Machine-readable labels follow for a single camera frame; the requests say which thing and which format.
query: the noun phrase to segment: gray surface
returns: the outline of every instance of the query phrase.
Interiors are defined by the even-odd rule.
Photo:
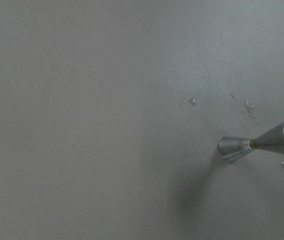
[[[0,240],[284,239],[283,120],[284,0],[0,1]]]

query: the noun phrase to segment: metal jigger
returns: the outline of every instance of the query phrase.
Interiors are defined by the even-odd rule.
[[[228,163],[238,160],[255,149],[284,154],[284,122],[256,139],[223,137],[218,148]]]

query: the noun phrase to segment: large jigger cup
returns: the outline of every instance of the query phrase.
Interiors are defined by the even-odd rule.
[[[238,160],[255,149],[284,154],[284,122],[256,139],[223,137],[218,148],[228,163]]]

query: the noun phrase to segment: double-sided jigger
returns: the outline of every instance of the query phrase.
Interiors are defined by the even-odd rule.
[[[238,160],[255,149],[284,154],[284,122],[256,139],[223,137],[218,148],[228,163]]]

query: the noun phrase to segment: jigger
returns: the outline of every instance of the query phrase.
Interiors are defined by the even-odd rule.
[[[256,139],[223,137],[218,149],[228,163],[233,163],[255,149],[284,154],[284,122]]]

